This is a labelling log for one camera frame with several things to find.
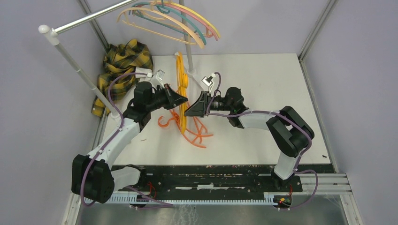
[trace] yellow hanger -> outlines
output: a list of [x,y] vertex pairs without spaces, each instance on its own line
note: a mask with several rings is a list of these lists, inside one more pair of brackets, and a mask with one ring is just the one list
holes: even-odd
[[[181,52],[176,54],[176,70],[177,70],[177,86],[178,93],[184,97],[186,95],[186,89],[188,88],[188,76],[184,72],[184,60]],[[181,125],[181,133],[185,133],[186,129],[186,117],[184,116],[184,112],[187,109],[187,103],[182,103],[180,105],[180,125]]]
[[[130,20],[129,20],[129,18],[128,18],[128,15],[127,15],[127,12],[129,12],[129,11],[137,11],[137,10],[144,10],[144,11],[152,12],[152,13],[161,15],[161,16],[165,17],[166,19],[169,19],[170,21],[174,22],[175,24],[177,24],[178,26],[180,26],[182,29],[184,29],[184,30],[189,34],[189,35],[188,35],[188,41],[184,41],[184,38],[178,39],[178,38],[176,38],[176,37],[171,37],[171,36],[168,36],[168,35],[165,35],[165,34],[161,34],[161,33],[158,33],[158,32],[156,32],[156,31],[149,30],[149,29],[147,29],[147,28],[143,28],[143,27],[137,26],[135,23],[130,22]],[[166,15],[166,14],[163,14],[163,13],[161,13],[161,12],[152,11],[152,10],[150,10],[150,9],[148,9],[148,8],[132,7],[132,8],[128,8],[128,9],[123,10],[123,11],[118,15],[117,21],[116,21],[116,22],[119,22],[119,21],[120,21],[120,16],[121,16],[122,14],[124,14],[124,18],[125,18],[125,20],[122,20],[123,23],[125,23],[125,24],[127,24],[127,25],[129,25],[129,26],[133,26],[133,27],[136,27],[136,28],[139,28],[139,29],[142,29],[142,30],[146,30],[146,31],[148,31],[148,32],[151,32],[151,33],[154,33],[154,34],[160,35],[160,36],[162,36],[162,37],[169,38],[169,39],[171,39],[171,40],[178,41],[178,42],[181,42],[181,43],[184,43],[184,44],[189,44],[189,45],[196,45],[196,44],[198,44],[200,48],[204,48],[204,47],[205,47],[205,44],[203,43],[203,41],[199,38],[199,36],[198,36],[194,31],[192,31],[190,28],[188,28],[187,26],[185,26],[185,25],[184,25],[183,23],[181,23],[180,21],[174,19],[174,18],[171,17],[171,16],[168,16],[168,15]]]

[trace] plaid cloth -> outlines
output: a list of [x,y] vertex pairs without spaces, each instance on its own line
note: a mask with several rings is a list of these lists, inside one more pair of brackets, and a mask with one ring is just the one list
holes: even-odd
[[[153,70],[152,55],[145,44],[133,39],[126,45],[109,45],[109,52],[102,63],[105,73],[98,76],[98,89],[108,98],[108,88],[111,82],[119,75],[132,73],[136,67]],[[111,98],[113,101],[120,100],[128,90],[136,84],[134,75],[127,76],[118,80],[111,89]],[[102,116],[105,105],[99,98],[95,98],[92,104],[92,114]]]

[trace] white tabletop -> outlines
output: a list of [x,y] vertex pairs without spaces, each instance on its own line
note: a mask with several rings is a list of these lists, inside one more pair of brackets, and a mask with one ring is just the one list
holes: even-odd
[[[154,71],[163,70],[165,80],[175,89],[175,58],[154,56],[153,60]],[[194,55],[193,64],[202,76],[215,71],[222,75],[222,96],[229,87],[240,88],[245,105],[252,110],[273,111],[292,106],[315,132],[312,148],[305,153],[301,163],[330,163],[296,54]],[[200,88],[193,80],[189,82],[187,93],[192,104],[199,97]],[[133,90],[130,90],[117,104],[122,112],[133,96]],[[201,118],[214,134],[204,138],[203,144],[207,148],[202,149],[187,142],[174,122],[167,128],[158,126],[160,116],[164,116],[164,121],[171,117],[167,110],[159,109],[151,115],[151,121],[126,146],[115,165],[255,165],[278,161],[280,150],[268,131],[235,128],[222,117]],[[104,136],[108,136],[115,126],[116,122],[109,117]],[[194,126],[192,118],[188,118],[188,126]]]

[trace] metal floor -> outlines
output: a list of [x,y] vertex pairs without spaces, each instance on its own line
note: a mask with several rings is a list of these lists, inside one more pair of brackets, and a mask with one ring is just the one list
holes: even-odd
[[[308,198],[294,195],[293,206]],[[278,212],[272,206],[180,205],[136,211],[125,204],[82,207],[77,225],[347,225],[338,195],[316,195],[302,208]]]

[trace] tangled hangers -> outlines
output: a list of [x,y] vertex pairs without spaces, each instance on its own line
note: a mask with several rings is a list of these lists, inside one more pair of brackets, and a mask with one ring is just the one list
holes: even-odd
[[[174,120],[174,121],[176,122],[176,124],[177,124],[178,129],[181,131],[180,116],[178,115],[178,113],[177,113],[174,109],[169,110],[169,111],[170,111],[172,117],[171,117],[165,124],[162,124],[162,123],[161,123],[161,120],[163,119],[163,116],[159,117],[159,119],[158,119],[158,125],[159,125],[159,127],[161,127],[161,128],[166,128],[167,126],[169,126],[170,122]],[[196,130],[197,130],[197,133],[195,133],[195,132],[193,132],[193,131],[191,131],[191,130],[189,130],[189,129],[186,129],[186,131],[188,131],[190,134],[195,135],[196,137],[195,137],[193,140],[190,140],[190,139],[185,135],[185,133],[183,133],[182,136],[183,136],[189,143],[191,143],[192,145],[194,145],[194,146],[196,146],[196,147],[199,147],[199,148],[205,149],[206,146],[201,145],[201,144],[202,144],[202,141],[203,141],[202,138],[203,138],[203,137],[211,137],[211,136],[213,136],[213,135],[207,134],[207,133],[208,133],[208,130],[207,130],[206,126],[205,126],[198,118],[194,117],[194,118],[193,118],[193,121],[194,121],[194,123],[195,123],[195,127],[196,127]]]
[[[187,8],[187,7],[185,7],[185,6],[183,6],[183,5],[174,3],[174,2],[172,2],[171,0],[169,0],[168,2],[164,2],[164,1],[162,0],[162,1],[161,1],[161,4],[160,4],[160,3],[158,3],[157,0],[155,0],[155,1],[147,2],[147,3],[142,3],[142,2],[136,3],[136,4],[133,5],[133,7],[142,7],[143,5],[150,5],[152,10],[153,10],[153,7],[156,6],[156,8],[157,8],[161,13],[168,14],[168,13],[170,13],[170,12],[173,12],[173,13],[177,14],[178,16],[180,16],[181,14],[176,13],[174,10],[170,9],[170,8],[174,8],[174,9],[180,11],[181,13],[184,13],[184,14],[186,14],[186,15],[189,15],[190,17],[192,17],[193,19],[195,19],[196,21],[198,21],[199,23],[201,23],[203,26],[205,26],[205,28],[206,28],[206,34],[203,34],[203,32],[199,31],[199,30],[197,29],[196,26],[192,26],[192,27],[195,29],[195,33],[202,34],[203,36],[205,36],[205,37],[207,37],[207,38],[208,38],[208,37],[211,38],[211,37],[214,36],[214,38],[215,38],[216,40],[218,40],[219,38],[221,38],[220,33],[218,32],[218,30],[217,30],[208,20],[206,20],[204,17],[202,17],[202,16],[201,16],[200,14],[198,14],[197,12],[195,12],[195,11],[193,11],[193,10],[191,10],[191,9],[189,9],[189,8]],[[137,12],[136,12],[136,15],[138,15],[138,16],[144,18],[144,19],[147,19],[147,20],[149,20],[149,21],[155,22],[155,23],[157,23],[157,24],[163,25],[163,26],[165,26],[165,27],[171,28],[171,29],[173,29],[173,30],[177,30],[177,31],[179,31],[180,33],[183,33],[183,34],[185,34],[185,35],[188,35],[188,34],[187,34],[186,32],[184,32],[180,27],[173,26],[173,25],[170,25],[170,24],[167,24],[167,23],[158,22],[158,21],[165,20],[164,17],[155,17],[155,16],[153,16],[153,15],[150,15],[150,14],[147,13],[147,12],[140,12],[140,11],[137,11]],[[191,21],[190,21],[189,19],[187,19],[186,17],[185,17],[185,20],[186,20],[189,24],[192,25]]]
[[[142,6],[145,6],[145,5],[150,5],[150,6],[151,6],[151,10],[153,11],[153,6],[152,6],[152,4],[151,4],[150,2],[139,2],[139,3],[134,4],[133,7],[141,8]],[[176,10],[174,10],[174,9],[172,9],[172,8],[170,8],[170,7],[167,7],[167,6],[164,6],[164,5],[157,5],[156,7],[157,7],[158,9],[162,9],[162,8],[163,8],[163,9],[165,9],[165,10],[168,10],[167,13],[172,12],[172,13],[174,13],[175,15],[177,15],[177,16],[183,18],[184,20],[186,20],[187,23],[189,23],[189,24],[195,29],[194,32],[197,33],[197,34],[200,36],[200,39],[202,39],[203,44],[206,45],[206,39],[205,39],[205,37],[203,36],[203,34],[202,34],[202,32],[199,30],[199,28],[198,28],[194,23],[192,23],[191,20],[189,20],[187,17],[185,17],[184,15],[182,15],[181,13],[177,12]],[[141,18],[144,18],[144,19],[146,19],[146,20],[149,20],[149,21],[151,21],[151,22],[160,24],[160,25],[162,25],[162,26],[165,26],[165,27],[167,27],[167,28],[170,28],[170,29],[172,29],[172,30],[175,30],[175,31],[177,31],[177,32],[179,32],[179,33],[182,33],[182,34],[184,34],[184,35],[189,35],[189,34],[186,33],[185,31],[181,30],[181,27],[176,27],[176,26],[173,26],[173,25],[170,25],[170,24],[167,24],[167,23],[162,23],[162,22],[156,21],[156,20],[159,20],[159,18],[157,18],[157,17],[150,16],[151,18],[153,18],[153,19],[155,19],[155,20],[146,18],[146,17],[144,17],[144,14],[150,16],[148,13],[146,13],[146,12],[141,12],[141,11],[139,11],[139,10],[133,12],[133,15],[137,15],[137,16],[139,16],[139,17],[141,17]]]
[[[178,86],[177,93],[186,97],[186,88],[188,87],[188,76],[184,72],[184,60],[183,60],[183,56],[182,56],[181,52],[178,52],[178,54],[176,54],[176,70],[177,70],[177,86]],[[184,116],[184,112],[188,107],[189,107],[189,103],[181,104],[179,106],[180,115],[174,109],[170,110],[172,117],[165,124],[161,123],[163,116],[159,117],[158,125],[161,128],[165,128],[170,124],[170,122],[172,120],[174,120],[176,122],[176,125],[177,125],[178,129],[180,130],[181,134],[189,143],[191,143],[194,146],[200,147],[200,148],[206,148],[206,146],[201,145],[201,143],[203,141],[202,138],[203,137],[211,137],[213,135],[207,134],[208,130],[207,130],[206,126],[202,122],[200,122],[200,120],[196,117],[193,118],[193,121],[195,123],[197,133],[186,128],[186,117]],[[186,131],[188,131],[192,135],[195,135],[196,137],[193,140],[190,140],[185,135]]]
[[[176,25],[180,26],[183,30],[185,30],[185,31],[189,34],[189,35],[188,35],[188,41],[185,41],[184,38],[178,39],[178,38],[176,38],[176,37],[171,37],[171,36],[169,36],[169,35],[161,34],[161,33],[158,33],[158,32],[156,32],[156,31],[149,30],[149,29],[147,29],[147,28],[143,28],[143,27],[137,26],[134,22],[131,22],[131,21],[129,20],[129,17],[128,17],[128,15],[127,15],[127,12],[130,12],[130,11],[134,12],[134,11],[137,11],[137,10],[140,10],[140,11],[143,10],[143,11],[147,11],[147,12],[152,12],[152,13],[161,15],[161,16],[163,16],[163,17],[169,19],[170,21],[172,21],[172,22],[175,23]],[[121,17],[122,14],[124,15],[124,18],[125,18],[125,20],[122,19],[123,23],[125,23],[125,24],[127,24],[127,25],[129,25],[129,26],[133,26],[133,27],[136,27],[136,28],[139,28],[139,29],[142,29],[142,30],[146,30],[146,31],[148,31],[148,32],[151,32],[151,33],[154,33],[154,34],[163,36],[163,37],[165,37],[165,38],[172,39],[172,40],[174,40],[174,41],[179,41],[179,42],[182,42],[182,43],[184,43],[184,44],[189,44],[189,45],[198,44],[200,48],[204,48],[204,47],[205,47],[205,45],[204,45],[202,39],[201,39],[194,31],[192,31],[190,28],[188,28],[187,26],[185,26],[184,24],[182,24],[180,21],[174,19],[174,18],[171,17],[171,16],[168,16],[168,15],[166,15],[166,14],[163,14],[163,13],[161,13],[161,12],[152,11],[152,10],[150,10],[150,9],[148,9],[148,8],[132,7],[132,8],[128,8],[128,9],[123,10],[123,11],[118,15],[118,17],[117,17],[117,22],[120,21],[120,17]]]

